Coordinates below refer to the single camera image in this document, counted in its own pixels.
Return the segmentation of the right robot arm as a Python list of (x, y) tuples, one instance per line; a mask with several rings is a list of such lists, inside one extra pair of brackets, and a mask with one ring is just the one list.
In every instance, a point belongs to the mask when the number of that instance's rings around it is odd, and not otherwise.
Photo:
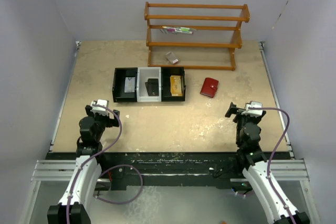
[[(269, 158), (259, 145), (261, 128), (258, 126), (268, 110), (281, 112), (287, 117), (286, 127)], [(233, 122), (236, 123), (238, 147), (233, 170), (238, 177), (248, 180), (268, 223), (310, 223), (308, 215), (300, 212), (286, 196), (270, 169), (275, 152), (288, 131), (289, 114), (280, 108), (264, 107), (260, 102), (251, 101), (244, 108), (230, 103), (225, 117), (232, 115), (235, 116)]]

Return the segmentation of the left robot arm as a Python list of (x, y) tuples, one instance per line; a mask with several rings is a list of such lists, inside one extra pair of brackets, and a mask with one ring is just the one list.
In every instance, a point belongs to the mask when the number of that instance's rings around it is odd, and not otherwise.
[(87, 116), (79, 122), (75, 169), (65, 193), (57, 205), (47, 211), (48, 223), (91, 223), (88, 207), (98, 178), (108, 172), (102, 161), (100, 139), (106, 128), (121, 125), (118, 110), (109, 109), (109, 101), (98, 99), (86, 105)]

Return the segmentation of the red leather card holder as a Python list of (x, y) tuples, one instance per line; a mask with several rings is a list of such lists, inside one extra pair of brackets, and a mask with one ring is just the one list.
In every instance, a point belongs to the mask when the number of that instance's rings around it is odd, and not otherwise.
[(217, 92), (219, 81), (213, 78), (205, 78), (200, 94), (209, 98), (213, 98)]

